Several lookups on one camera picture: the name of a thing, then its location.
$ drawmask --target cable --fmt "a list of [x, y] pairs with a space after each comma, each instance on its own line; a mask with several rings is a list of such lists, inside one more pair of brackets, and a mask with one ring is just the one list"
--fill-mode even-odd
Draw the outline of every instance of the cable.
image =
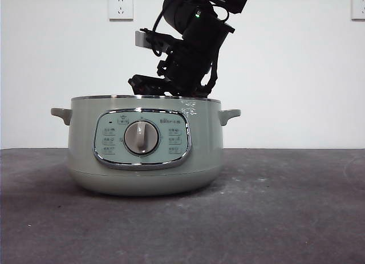
[[176, 0], [171, 0], [165, 8], [162, 9], [161, 13], [159, 14], [159, 16], [156, 19], [155, 24], [153, 25], [153, 29], [152, 29], [152, 36], [151, 36], [151, 47], [152, 47], [152, 51], [153, 53], [157, 56], [157, 57], [161, 57], [162, 55], [162, 50], [159, 49], [159, 52], [157, 52], [156, 50], [156, 46], [155, 46], [155, 35], [156, 35], [156, 29], [157, 26], [159, 25], [162, 17], [164, 16], [166, 10], [172, 5], [173, 2], [175, 2]]
[[224, 9], [225, 11], [227, 11], [227, 17], [226, 17], [224, 20], [221, 20], [221, 21], [222, 21], [222, 22], [226, 22], [226, 21], [228, 21], [228, 19], [229, 19], [229, 11], [228, 11], [228, 9], [226, 9], [224, 6], [220, 6], [220, 5], [212, 5], [212, 6], [220, 7], [220, 8], [222, 8], [222, 9]]

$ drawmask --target silver knob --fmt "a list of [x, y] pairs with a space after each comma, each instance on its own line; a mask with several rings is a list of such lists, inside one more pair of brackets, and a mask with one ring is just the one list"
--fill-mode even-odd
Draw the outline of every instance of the silver knob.
[[154, 150], [159, 142], [159, 135], [151, 123], [137, 121], [125, 131], [124, 142], [131, 152], [145, 155]]

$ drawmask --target white power outlet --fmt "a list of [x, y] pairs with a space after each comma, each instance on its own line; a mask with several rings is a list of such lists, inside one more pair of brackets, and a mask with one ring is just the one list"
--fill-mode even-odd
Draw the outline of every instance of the white power outlet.
[[110, 20], [133, 20], [133, 0], [109, 0]]
[[351, 18], [355, 21], [365, 21], [365, 0], [352, 0]]

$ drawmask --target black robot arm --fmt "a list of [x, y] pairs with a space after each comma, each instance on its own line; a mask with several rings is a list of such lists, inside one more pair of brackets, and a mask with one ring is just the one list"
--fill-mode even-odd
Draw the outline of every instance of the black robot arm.
[[[152, 78], [135, 75], [129, 80], [135, 94], [207, 97], [214, 87], [218, 67], [220, 47], [234, 28], [218, 19], [215, 6], [231, 13], [240, 13], [247, 0], [165, 0], [163, 10], [153, 30], [142, 29], [140, 33], [145, 43], [158, 56], [165, 52], [166, 60], [157, 66], [158, 76]], [[164, 17], [174, 29], [182, 34], [182, 40], [156, 32], [156, 27]], [[211, 69], [210, 80], [202, 86], [203, 77]]]

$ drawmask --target cooker side handle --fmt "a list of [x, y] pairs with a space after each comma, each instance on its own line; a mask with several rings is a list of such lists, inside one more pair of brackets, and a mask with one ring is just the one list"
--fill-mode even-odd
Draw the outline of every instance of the cooker side handle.
[[52, 108], [51, 115], [60, 117], [63, 119], [65, 125], [70, 126], [71, 117], [72, 117], [72, 110], [71, 109], [64, 109], [64, 108]]
[[234, 110], [224, 110], [218, 112], [219, 121], [221, 122], [221, 126], [226, 126], [227, 122], [232, 119], [233, 117], [241, 116], [241, 110], [234, 109]]

